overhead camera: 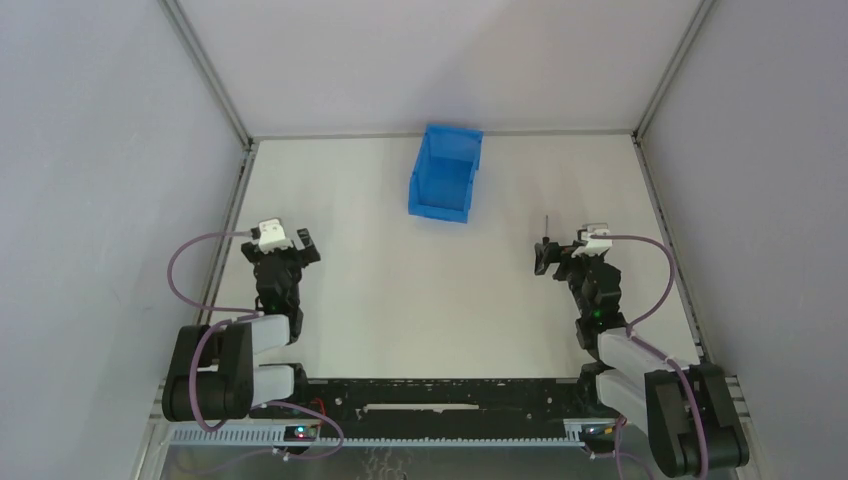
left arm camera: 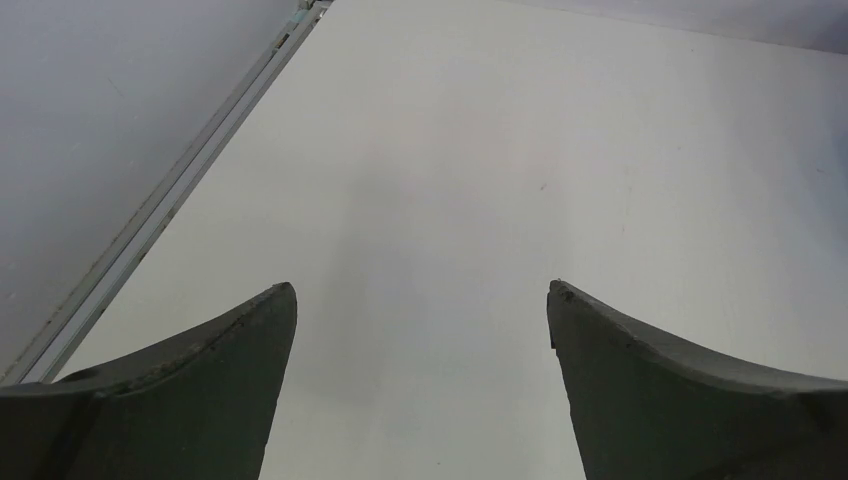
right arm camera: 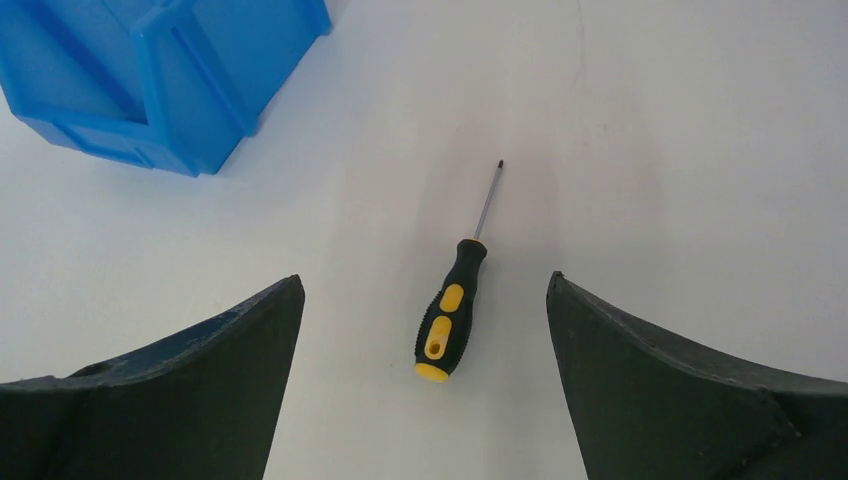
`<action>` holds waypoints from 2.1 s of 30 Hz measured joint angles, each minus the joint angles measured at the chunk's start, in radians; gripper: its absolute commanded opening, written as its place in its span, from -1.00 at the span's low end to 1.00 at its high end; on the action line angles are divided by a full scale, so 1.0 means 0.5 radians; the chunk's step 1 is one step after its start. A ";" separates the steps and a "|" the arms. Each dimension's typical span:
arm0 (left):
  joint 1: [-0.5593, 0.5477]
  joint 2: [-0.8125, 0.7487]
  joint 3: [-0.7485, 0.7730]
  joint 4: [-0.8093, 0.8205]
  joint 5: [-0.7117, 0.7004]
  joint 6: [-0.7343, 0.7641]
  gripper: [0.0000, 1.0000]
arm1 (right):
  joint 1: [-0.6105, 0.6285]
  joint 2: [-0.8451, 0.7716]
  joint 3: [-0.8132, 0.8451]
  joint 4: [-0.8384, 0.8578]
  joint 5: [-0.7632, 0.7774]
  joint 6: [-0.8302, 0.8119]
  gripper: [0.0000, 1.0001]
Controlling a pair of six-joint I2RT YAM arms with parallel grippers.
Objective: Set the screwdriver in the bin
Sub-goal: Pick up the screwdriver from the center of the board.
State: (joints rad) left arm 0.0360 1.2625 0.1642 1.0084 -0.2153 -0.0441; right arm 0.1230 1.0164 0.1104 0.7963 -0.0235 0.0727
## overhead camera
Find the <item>black yellow handled screwdriver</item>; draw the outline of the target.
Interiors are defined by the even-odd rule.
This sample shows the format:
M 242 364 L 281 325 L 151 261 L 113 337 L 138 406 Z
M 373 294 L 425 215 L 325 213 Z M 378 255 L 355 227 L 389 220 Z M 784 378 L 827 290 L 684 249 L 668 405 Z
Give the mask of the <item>black yellow handled screwdriver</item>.
M 542 236 L 542 244 L 546 245 L 546 244 L 549 243 L 549 241 L 550 241 L 550 238 L 549 238 L 549 216 L 546 214 L 544 216 L 544 229 L 543 229 L 543 236 Z

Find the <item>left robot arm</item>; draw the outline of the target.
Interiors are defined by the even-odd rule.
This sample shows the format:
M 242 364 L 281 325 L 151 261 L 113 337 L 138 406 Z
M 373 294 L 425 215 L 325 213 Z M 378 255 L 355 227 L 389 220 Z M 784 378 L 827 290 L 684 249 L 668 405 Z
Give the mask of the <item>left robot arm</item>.
M 161 400 L 171 422 L 215 431 L 256 405 L 291 398 L 305 380 L 298 364 L 261 365 L 257 357 L 299 339 L 300 282 L 320 253 L 307 229 L 298 230 L 296 245 L 274 219 L 240 235 L 240 250 L 253 267 L 254 305 L 234 309 L 232 320 L 179 330 Z

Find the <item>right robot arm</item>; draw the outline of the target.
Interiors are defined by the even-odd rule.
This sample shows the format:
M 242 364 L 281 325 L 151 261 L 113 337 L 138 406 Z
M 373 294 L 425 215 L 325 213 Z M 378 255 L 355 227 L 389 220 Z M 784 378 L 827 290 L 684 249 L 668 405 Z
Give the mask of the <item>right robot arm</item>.
M 633 320 L 621 311 L 621 272 L 606 260 L 617 241 L 652 245 L 668 263 L 659 298 Z M 604 223 L 586 224 L 568 245 L 549 236 L 535 244 L 535 275 L 550 267 L 556 269 L 553 279 L 566 283 L 572 294 L 579 312 L 578 343 L 595 360 L 583 375 L 589 397 L 618 414 L 607 457 L 626 458 L 622 430 L 631 424 L 647 436 L 655 464 L 669 478 L 704 479 L 714 469 L 746 466 L 750 446 L 724 370 L 703 360 L 681 361 L 637 332 L 674 287 L 676 263 L 670 249 L 652 238 L 614 234 Z

